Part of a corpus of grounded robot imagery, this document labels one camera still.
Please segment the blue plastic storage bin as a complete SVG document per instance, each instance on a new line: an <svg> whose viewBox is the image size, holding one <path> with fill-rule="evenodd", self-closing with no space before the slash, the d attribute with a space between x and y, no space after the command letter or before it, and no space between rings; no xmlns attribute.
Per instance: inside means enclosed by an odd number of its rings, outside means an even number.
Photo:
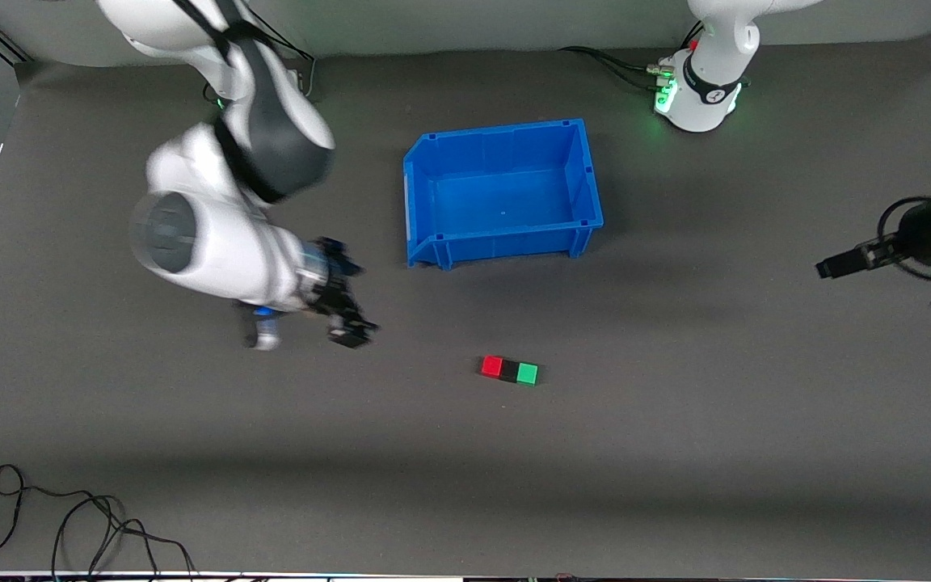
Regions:
<svg viewBox="0 0 931 582"><path fill-rule="evenodd" d="M605 224L580 118L425 133L404 155L406 262L577 258Z"/></svg>

